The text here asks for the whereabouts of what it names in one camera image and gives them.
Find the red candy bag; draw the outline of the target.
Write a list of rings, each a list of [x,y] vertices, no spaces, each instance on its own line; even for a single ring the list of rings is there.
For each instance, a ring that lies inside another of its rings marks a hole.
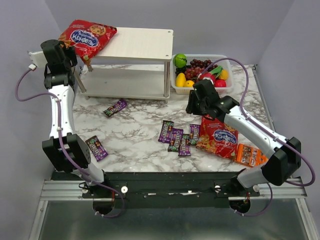
[[[234,160],[238,149],[238,135],[239,132],[235,128],[217,118],[203,116],[196,148],[221,158]]]
[[[75,53],[88,67],[94,58],[116,35],[118,29],[114,26],[86,20],[74,20],[59,36],[66,47],[75,47]]]

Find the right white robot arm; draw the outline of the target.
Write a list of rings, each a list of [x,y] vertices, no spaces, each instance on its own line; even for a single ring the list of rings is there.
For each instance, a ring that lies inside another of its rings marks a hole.
[[[220,97],[211,80],[193,85],[189,93],[188,114],[210,116],[237,130],[262,153],[268,161],[241,171],[233,182],[248,189],[258,184],[281,186],[301,166],[301,142],[273,132],[254,117],[242,111],[240,104],[230,96]]]

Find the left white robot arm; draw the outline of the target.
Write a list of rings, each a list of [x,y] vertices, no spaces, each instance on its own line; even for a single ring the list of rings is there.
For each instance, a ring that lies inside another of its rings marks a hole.
[[[51,102],[51,130],[42,149],[58,172],[72,173],[94,185],[104,181],[103,170],[91,161],[87,144],[75,133],[73,103],[76,51],[61,40],[46,40],[40,45],[46,64],[44,87]]]

